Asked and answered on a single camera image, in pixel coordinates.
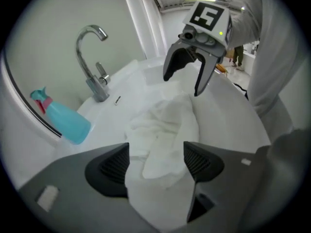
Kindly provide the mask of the chrome faucet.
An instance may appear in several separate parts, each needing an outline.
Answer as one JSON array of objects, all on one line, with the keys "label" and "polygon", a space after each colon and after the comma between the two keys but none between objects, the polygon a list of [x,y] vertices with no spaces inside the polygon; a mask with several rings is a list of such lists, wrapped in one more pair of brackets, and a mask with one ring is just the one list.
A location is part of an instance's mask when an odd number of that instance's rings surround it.
[{"label": "chrome faucet", "polygon": [[87,66],[86,61],[82,56],[81,45],[83,38],[88,33],[95,34],[101,41],[105,41],[108,38],[108,35],[100,26],[87,25],[79,31],[75,42],[75,55],[83,73],[86,76],[86,83],[93,92],[93,98],[96,102],[104,102],[109,97],[107,92],[107,85],[110,82],[110,76],[104,70],[100,62],[95,64],[100,74],[99,78],[96,75],[93,75]]}]

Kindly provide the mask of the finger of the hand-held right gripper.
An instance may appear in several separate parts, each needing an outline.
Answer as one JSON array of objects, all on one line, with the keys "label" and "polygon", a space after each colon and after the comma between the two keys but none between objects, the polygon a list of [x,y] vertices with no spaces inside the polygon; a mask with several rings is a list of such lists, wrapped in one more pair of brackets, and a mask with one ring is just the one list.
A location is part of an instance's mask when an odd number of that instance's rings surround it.
[{"label": "finger of the hand-held right gripper", "polygon": [[223,60],[223,57],[217,57],[206,51],[196,51],[196,58],[201,62],[200,71],[194,88],[194,96],[201,95],[210,78],[212,77],[216,65]]},{"label": "finger of the hand-held right gripper", "polygon": [[197,57],[196,47],[177,40],[168,50],[163,66],[163,79],[168,81],[173,74],[183,69],[188,63],[193,63]]}]

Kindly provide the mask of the person's grey hoodie torso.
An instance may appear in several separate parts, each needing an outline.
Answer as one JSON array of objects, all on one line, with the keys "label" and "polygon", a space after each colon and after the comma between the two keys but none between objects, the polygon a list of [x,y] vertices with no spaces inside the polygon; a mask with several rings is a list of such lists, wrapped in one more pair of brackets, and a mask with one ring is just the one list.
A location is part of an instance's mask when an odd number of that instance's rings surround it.
[{"label": "person's grey hoodie torso", "polygon": [[310,159],[311,128],[294,130],[271,144],[264,174],[254,197],[254,227],[274,218],[294,198]]}]

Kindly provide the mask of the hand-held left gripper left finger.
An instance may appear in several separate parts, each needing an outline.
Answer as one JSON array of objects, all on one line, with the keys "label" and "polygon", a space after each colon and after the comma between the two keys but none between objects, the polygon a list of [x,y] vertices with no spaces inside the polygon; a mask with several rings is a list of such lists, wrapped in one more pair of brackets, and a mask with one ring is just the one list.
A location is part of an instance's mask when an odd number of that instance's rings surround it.
[{"label": "hand-held left gripper left finger", "polygon": [[157,233],[130,205],[125,175],[129,144],[55,160],[18,191],[54,233]]}]

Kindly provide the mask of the person's right forearm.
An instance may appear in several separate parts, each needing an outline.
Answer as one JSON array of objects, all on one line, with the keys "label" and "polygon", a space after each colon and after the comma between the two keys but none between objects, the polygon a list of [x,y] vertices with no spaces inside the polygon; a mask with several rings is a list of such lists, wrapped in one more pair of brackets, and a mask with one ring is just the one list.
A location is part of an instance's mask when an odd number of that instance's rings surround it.
[{"label": "person's right forearm", "polygon": [[289,131],[292,122],[279,94],[306,58],[308,46],[282,0],[244,0],[232,18],[229,47],[259,41],[247,89],[248,100],[267,133]]}]

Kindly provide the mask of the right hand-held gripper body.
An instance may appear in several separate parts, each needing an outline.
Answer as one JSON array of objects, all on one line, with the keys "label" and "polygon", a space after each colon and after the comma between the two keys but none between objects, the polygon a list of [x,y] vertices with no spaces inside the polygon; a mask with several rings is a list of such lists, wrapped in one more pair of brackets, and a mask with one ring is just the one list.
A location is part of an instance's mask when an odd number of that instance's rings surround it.
[{"label": "right hand-held gripper body", "polygon": [[233,30],[229,9],[197,1],[183,23],[185,26],[179,39],[187,46],[179,51],[182,56],[194,58],[198,49],[219,58],[225,56]]}]

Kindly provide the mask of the white cloth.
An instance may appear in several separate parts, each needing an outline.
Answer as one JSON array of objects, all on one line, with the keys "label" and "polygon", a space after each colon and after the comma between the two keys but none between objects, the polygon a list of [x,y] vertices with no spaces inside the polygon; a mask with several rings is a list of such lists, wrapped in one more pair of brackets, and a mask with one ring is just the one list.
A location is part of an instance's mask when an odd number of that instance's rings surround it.
[{"label": "white cloth", "polygon": [[162,233],[184,226],[194,180],[184,163],[183,144],[199,139],[189,95],[152,104],[130,121],[125,135],[130,155],[125,185],[131,206]]}]

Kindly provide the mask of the white washbasin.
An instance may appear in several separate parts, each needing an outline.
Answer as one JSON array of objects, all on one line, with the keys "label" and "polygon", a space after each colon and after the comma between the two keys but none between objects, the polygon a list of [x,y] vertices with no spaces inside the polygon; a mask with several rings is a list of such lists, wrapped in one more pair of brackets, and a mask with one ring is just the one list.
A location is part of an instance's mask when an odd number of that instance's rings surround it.
[{"label": "white washbasin", "polygon": [[112,76],[106,101],[87,99],[78,111],[92,123],[92,129],[82,144],[63,138],[51,144],[34,134],[27,136],[10,164],[14,186],[20,188],[59,158],[125,142],[125,127],[140,110],[181,93],[191,99],[200,143],[247,153],[270,144],[257,113],[225,75],[214,72],[205,91],[195,97],[198,65],[187,65],[166,82],[163,64],[163,57],[133,60]]}]

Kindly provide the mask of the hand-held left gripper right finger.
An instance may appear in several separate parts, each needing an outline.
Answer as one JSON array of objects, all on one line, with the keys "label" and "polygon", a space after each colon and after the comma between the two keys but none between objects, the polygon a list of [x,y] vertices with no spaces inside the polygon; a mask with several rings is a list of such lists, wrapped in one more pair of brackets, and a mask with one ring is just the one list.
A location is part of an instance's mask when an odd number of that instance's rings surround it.
[{"label": "hand-held left gripper right finger", "polygon": [[186,225],[172,233],[237,233],[264,170],[264,148],[246,153],[184,142],[184,162],[194,191]]}]

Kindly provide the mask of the teal spray bottle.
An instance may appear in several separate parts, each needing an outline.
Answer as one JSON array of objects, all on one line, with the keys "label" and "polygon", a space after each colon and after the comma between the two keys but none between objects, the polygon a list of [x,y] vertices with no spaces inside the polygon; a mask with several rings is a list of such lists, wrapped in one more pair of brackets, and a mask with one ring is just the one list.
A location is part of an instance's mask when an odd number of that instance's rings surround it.
[{"label": "teal spray bottle", "polygon": [[81,144],[91,129],[91,123],[78,112],[54,101],[46,94],[46,88],[34,90],[30,98],[45,114],[64,138],[73,144]]}]

